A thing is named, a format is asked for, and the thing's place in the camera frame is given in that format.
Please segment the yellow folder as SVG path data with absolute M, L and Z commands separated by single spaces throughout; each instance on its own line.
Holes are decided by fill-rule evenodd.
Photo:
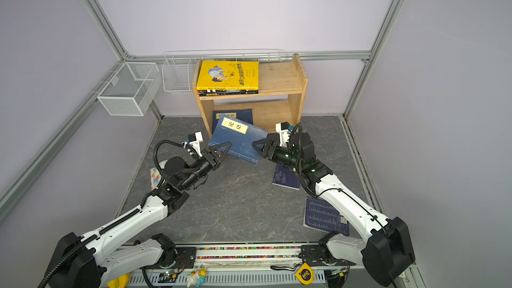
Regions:
M 197 78 L 198 90 L 258 90 L 257 61 L 203 61 Z

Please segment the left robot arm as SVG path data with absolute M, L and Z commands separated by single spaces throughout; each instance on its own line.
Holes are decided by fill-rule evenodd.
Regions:
M 196 159 L 191 165 L 181 157 L 160 165 L 157 154 L 163 144 L 165 141 L 160 141 L 153 152 L 153 162 L 161 176 L 157 187 L 139 205 L 110 223 L 81 236 L 69 233 L 62 237 L 40 287 L 101 287 L 139 268 L 171 268 L 177 264 L 176 245 L 164 234 L 127 249 L 121 246 L 175 213 L 189 199 L 187 191 L 196 183 L 205 183 L 208 173 L 220 167 L 231 143 L 209 146 L 201 153 L 188 146 Z

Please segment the blue book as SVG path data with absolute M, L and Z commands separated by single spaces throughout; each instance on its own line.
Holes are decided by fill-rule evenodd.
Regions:
M 228 151 L 230 155 L 257 164 L 261 156 L 252 144 L 266 139 L 267 135 L 268 131 L 265 129 L 222 114 L 209 141 L 209 146 L 230 142 Z

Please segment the black wolf cover book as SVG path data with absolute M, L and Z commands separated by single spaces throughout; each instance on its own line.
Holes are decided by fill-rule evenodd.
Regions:
M 198 90 L 198 95 L 200 97 L 209 97 L 209 96 L 223 96 L 223 95 L 252 95 L 258 94 L 258 89 L 218 89 L 218 90 Z

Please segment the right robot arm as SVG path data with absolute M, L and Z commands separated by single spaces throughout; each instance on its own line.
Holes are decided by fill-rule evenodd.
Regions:
M 324 237 L 319 244 L 329 257 L 363 265 L 383 287 L 395 286 L 396 279 L 414 264 L 406 222 L 378 212 L 349 190 L 332 169 L 318 160 L 313 141 L 300 124 L 286 129 L 280 123 L 275 133 L 252 146 L 262 158 L 292 171 L 311 197 L 330 204 L 359 234 L 359 239 L 341 234 Z

